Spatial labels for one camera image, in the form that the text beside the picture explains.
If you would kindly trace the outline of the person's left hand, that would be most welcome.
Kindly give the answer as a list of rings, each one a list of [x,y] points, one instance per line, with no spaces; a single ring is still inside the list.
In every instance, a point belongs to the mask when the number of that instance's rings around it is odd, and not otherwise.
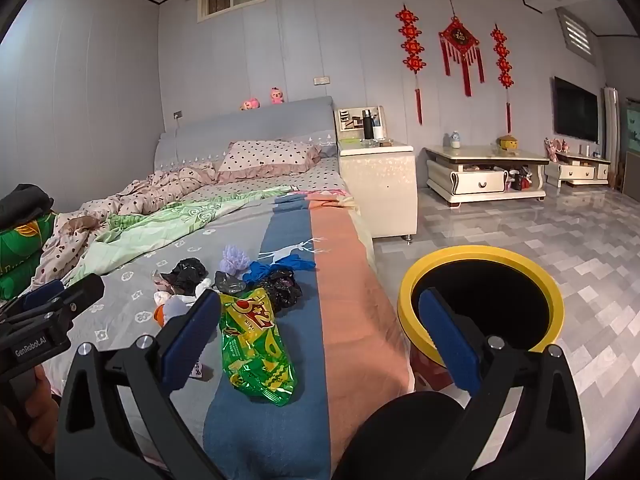
[[[25,411],[32,424],[28,430],[29,440],[43,452],[54,451],[56,426],[58,426],[58,404],[51,396],[51,386],[41,365],[34,368],[36,386],[25,401]]]

